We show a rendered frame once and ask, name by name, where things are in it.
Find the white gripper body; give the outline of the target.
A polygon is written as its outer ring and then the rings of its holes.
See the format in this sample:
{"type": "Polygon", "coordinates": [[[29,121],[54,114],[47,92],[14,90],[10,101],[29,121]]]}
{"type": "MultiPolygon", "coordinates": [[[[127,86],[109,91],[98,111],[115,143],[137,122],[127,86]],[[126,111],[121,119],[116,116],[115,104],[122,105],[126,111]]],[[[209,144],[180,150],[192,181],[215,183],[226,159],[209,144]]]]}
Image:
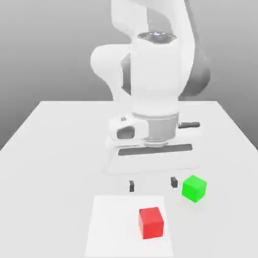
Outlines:
{"type": "Polygon", "coordinates": [[[109,175],[168,172],[198,168],[202,139],[176,137],[163,147],[145,147],[139,140],[106,140],[102,172],[109,175]]]}

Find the small green cube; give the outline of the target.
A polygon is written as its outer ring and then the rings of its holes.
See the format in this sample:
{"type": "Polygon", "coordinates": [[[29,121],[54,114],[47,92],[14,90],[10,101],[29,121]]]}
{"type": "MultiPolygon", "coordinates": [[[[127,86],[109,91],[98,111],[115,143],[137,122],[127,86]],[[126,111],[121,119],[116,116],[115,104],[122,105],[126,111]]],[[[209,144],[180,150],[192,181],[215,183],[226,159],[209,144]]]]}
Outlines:
{"type": "Polygon", "coordinates": [[[197,203],[206,194],[207,182],[195,175],[188,177],[182,184],[182,196],[197,203]]]}

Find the small red cube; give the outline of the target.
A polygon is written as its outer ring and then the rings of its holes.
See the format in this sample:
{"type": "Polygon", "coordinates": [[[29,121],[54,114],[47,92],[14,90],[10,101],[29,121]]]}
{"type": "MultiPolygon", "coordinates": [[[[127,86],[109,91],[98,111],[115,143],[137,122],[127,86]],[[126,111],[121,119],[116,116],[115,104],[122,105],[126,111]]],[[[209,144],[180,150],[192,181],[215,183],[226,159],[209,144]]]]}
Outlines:
{"type": "Polygon", "coordinates": [[[163,236],[164,220],[158,207],[139,209],[138,221],[143,239],[163,236]]]}

